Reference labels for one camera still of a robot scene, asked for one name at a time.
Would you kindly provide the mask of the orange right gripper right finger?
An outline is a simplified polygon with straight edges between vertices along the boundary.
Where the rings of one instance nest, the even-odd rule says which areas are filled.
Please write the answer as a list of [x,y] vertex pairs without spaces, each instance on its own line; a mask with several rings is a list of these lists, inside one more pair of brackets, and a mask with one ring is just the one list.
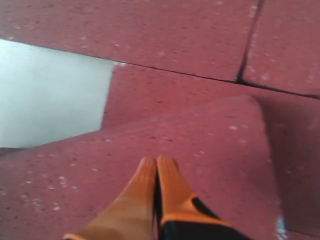
[[247,236],[213,213],[191,189],[171,156],[157,158],[159,240],[245,240]]

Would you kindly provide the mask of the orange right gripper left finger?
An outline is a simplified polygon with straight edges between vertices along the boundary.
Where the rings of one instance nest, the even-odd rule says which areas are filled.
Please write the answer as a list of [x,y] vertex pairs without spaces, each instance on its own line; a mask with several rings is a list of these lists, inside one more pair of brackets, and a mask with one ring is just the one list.
[[140,164],[119,196],[95,219],[65,240],[152,240],[157,163],[150,157]]

